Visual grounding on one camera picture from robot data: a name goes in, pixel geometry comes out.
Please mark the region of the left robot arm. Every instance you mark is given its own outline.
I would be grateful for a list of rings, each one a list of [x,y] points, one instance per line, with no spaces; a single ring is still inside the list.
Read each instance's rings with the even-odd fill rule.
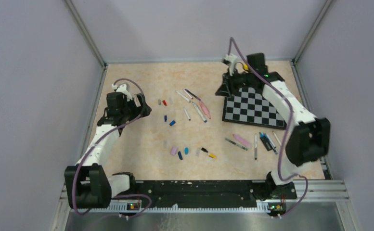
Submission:
[[[132,173],[116,173],[108,177],[103,165],[107,163],[113,145],[124,126],[148,116],[152,109],[143,93],[134,96],[111,92],[106,96],[107,106],[98,120],[94,137],[85,154],[64,171],[66,191],[71,208],[107,208],[113,197],[121,194],[126,199],[137,193]]]

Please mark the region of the pink highlighter pen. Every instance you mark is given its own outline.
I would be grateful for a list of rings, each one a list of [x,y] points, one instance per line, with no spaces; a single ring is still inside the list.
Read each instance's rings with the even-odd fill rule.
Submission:
[[[246,139],[244,139],[243,137],[241,137],[240,135],[237,135],[237,134],[233,134],[233,137],[241,144],[243,145],[245,148],[248,148],[250,149],[252,147],[252,144],[247,141]]]

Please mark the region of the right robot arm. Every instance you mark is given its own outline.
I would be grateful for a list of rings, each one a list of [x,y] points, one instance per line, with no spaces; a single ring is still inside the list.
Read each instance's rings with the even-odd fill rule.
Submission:
[[[278,156],[277,168],[269,172],[260,189],[254,190],[259,200],[278,198],[284,189],[313,162],[328,154],[331,124],[308,111],[288,89],[277,72],[269,72],[263,53],[246,57],[249,71],[239,73],[238,58],[226,54],[222,62],[228,70],[215,95],[231,97],[243,88],[253,88],[269,101],[286,122],[286,131]]]

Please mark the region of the white marker dark blue cap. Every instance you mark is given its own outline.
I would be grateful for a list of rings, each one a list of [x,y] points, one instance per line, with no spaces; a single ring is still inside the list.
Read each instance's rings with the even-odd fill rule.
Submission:
[[[254,136],[254,160],[258,159],[258,136],[255,134]]]

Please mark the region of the black marker blue cap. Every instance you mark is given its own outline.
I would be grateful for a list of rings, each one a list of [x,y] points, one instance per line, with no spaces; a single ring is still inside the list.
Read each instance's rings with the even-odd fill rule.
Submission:
[[[270,143],[270,140],[268,139],[268,137],[266,136],[265,133],[259,133],[260,134],[260,140],[261,142],[263,143],[263,145],[265,146],[266,150],[267,151],[270,151],[273,149],[271,143]]]

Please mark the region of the pink highlighter cap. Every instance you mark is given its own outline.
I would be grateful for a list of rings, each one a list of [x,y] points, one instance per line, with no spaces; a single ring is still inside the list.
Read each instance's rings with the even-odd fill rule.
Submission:
[[[173,146],[170,150],[170,155],[176,155],[178,153],[178,147]]]

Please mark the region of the white pen grey cap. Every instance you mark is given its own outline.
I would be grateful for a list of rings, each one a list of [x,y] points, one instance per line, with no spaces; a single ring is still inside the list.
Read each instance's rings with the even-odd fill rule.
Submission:
[[[185,101],[187,101],[188,103],[191,103],[191,100],[189,98],[187,98],[186,96],[184,96],[181,92],[179,92],[178,90],[175,90],[175,92],[181,96]]]

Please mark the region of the green gel pen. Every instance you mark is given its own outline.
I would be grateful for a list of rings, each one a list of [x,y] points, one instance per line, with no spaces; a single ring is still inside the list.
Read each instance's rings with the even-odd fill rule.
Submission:
[[[227,141],[227,142],[231,143],[232,145],[235,145],[236,147],[239,147],[239,148],[241,148],[241,149],[243,149],[245,151],[248,150],[245,146],[243,146],[243,145],[241,145],[239,143],[236,143],[236,142],[234,142],[234,141],[232,141],[232,140],[230,140],[228,138],[225,138],[225,141]]]

